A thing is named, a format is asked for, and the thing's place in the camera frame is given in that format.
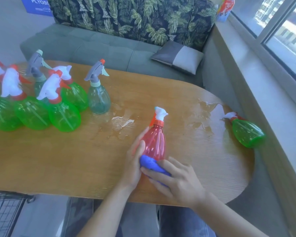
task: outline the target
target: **tropical leaf pattern fabric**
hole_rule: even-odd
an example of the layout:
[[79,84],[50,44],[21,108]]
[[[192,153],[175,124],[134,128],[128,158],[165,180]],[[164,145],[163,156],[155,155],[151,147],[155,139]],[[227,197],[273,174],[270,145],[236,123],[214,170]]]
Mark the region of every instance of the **tropical leaf pattern fabric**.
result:
[[56,23],[200,50],[216,20],[210,0],[48,0]]

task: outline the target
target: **wet table surface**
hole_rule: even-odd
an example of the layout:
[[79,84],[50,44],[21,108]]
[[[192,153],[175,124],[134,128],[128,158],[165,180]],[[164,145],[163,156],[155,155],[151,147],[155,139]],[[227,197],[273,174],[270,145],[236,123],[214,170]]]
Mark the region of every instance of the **wet table surface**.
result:
[[[90,66],[47,61],[51,67],[72,65],[74,81],[86,91]],[[26,63],[19,65],[24,74]],[[163,107],[166,152],[191,164],[202,185],[227,203],[248,185],[253,150],[233,136],[223,119],[231,111],[219,98],[190,83],[106,69],[100,76],[111,97],[109,112],[81,113],[81,126],[63,133],[22,127],[0,131],[0,190],[103,199],[119,180],[125,153],[150,123],[154,107]],[[31,86],[24,91],[33,94]],[[142,176],[130,201],[177,205]]]

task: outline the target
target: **person's arm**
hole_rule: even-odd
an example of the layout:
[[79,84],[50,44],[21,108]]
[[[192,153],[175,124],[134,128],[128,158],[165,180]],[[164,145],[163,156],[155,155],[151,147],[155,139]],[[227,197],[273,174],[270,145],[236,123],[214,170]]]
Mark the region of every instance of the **person's arm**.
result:
[[141,176],[139,157],[145,150],[140,141],[148,127],[136,138],[126,154],[124,173],[118,184],[103,200],[77,237],[115,237],[126,201],[136,188]]
[[199,182],[193,168],[173,158],[158,164],[172,176],[167,176],[144,167],[141,171],[151,177],[152,184],[164,195],[190,207],[220,237],[267,237],[231,208],[223,204]]

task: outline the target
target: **pink spray bottle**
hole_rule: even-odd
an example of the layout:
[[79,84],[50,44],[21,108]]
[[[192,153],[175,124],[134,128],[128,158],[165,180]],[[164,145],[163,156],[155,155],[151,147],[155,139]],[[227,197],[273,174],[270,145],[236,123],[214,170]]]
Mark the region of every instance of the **pink spray bottle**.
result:
[[164,109],[156,106],[155,115],[150,123],[150,126],[153,125],[153,127],[143,137],[146,143],[143,155],[149,156],[156,161],[165,158],[166,141],[162,128],[164,125],[163,119],[166,115],[168,113]]

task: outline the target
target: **sofa seat cushion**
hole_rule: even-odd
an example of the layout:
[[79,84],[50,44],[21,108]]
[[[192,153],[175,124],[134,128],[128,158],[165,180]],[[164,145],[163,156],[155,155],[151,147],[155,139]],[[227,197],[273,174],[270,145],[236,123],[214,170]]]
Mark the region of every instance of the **sofa seat cushion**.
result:
[[81,28],[53,24],[20,45],[29,60],[37,49],[45,60],[93,65],[105,59],[105,68],[182,80],[201,86],[201,71],[187,75],[150,57],[161,47]]

